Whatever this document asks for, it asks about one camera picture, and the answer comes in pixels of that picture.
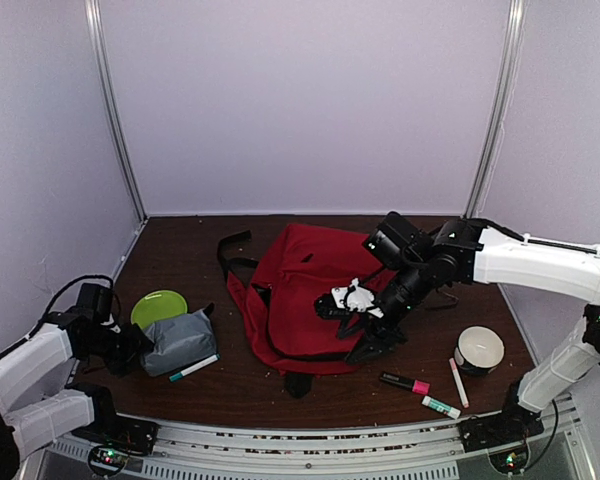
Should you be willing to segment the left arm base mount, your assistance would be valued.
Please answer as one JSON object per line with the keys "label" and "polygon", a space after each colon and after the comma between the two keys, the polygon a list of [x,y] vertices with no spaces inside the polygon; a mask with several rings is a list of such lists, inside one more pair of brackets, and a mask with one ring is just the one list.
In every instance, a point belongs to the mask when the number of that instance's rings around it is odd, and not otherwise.
{"label": "left arm base mount", "polygon": [[104,444],[136,456],[153,453],[159,425],[148,420],[117,416],[111,425],[96,422],[71,432],[77,438]]}

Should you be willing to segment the grey pencil pouch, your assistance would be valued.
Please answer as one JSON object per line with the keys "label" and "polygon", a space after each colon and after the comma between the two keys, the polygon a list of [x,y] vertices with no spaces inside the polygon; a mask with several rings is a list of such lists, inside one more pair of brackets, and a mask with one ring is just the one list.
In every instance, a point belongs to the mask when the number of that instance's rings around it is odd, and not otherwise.
{"label": "grey pencil pouch", "polygon": [[217,354],[217,342],[211,322],[215,304],[193,313],[159,320],[144,329],[154,344],[140,363],[150,377],[181,371]]}

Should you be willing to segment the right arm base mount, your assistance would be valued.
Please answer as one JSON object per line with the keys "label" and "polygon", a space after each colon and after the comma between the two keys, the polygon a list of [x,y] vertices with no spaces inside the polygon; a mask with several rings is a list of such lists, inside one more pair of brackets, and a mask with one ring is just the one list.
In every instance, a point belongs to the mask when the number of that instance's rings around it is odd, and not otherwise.
{"label": "right arm base mount", "polygon": [[503,412],[471,417],[458,424],[459,437],[466,453],[521,444],[530,437],[542,434],[544,430],[543,422],[537,415],[524,417]]}

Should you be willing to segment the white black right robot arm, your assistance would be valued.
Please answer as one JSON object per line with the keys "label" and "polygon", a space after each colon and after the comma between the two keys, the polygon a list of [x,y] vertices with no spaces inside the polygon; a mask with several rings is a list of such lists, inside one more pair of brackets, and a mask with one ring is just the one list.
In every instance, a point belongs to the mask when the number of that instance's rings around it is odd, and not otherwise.
{"label": "white black right robot arm", "polygon": [[584,302],[573,330],[512,386],[492,423],[499,440],[515,440],[531,418],[600,364],[600,244],[520,234],[482,218],[460,217],[425,232],[390,212],[363,246],[394,275],[378,293],[353,279],[327,295],[337,313],[365,319],[362,337],[346,358],[350,364],[391,350],[402,339],[400,322],[443,285],[515,286]]}

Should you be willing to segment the red student backpack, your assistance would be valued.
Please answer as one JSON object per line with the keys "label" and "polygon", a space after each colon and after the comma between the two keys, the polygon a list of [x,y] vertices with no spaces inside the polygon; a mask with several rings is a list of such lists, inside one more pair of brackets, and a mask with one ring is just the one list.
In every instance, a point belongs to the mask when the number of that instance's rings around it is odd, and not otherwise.
{"label": "red student backpack", "polygon": [[339,321],[319,317],[314,304],[354,278],[374,291],[387,285],[391,274],[364,249],[365,234],[292,223],[260,259],[226,257],[228,247],[250,238],[243,231],[221,239],[217,259],[254,355],[284,376],[296,399],[317,376],[356,371],[345,358],[360,335],[339,337]]}

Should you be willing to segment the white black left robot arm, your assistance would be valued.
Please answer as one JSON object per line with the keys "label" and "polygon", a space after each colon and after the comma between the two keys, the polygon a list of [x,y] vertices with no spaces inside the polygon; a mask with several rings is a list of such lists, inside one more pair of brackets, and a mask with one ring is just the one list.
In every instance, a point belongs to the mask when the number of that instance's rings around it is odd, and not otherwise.
{"label": "white black left robot arm", "polygon": [[64,312],[46,306],[32,330],[0,353],[0,479],[12,479],[33,453],[71,432],[127,455],[152,453],[158,426],[117,413],[108,388],[70,383],[43,400],[16,403],[39,380],[71,360],[102,360],[116,377],[131,373],[153,343],[136,324],[119,324],[112,278],[83,275],[76,303]]}

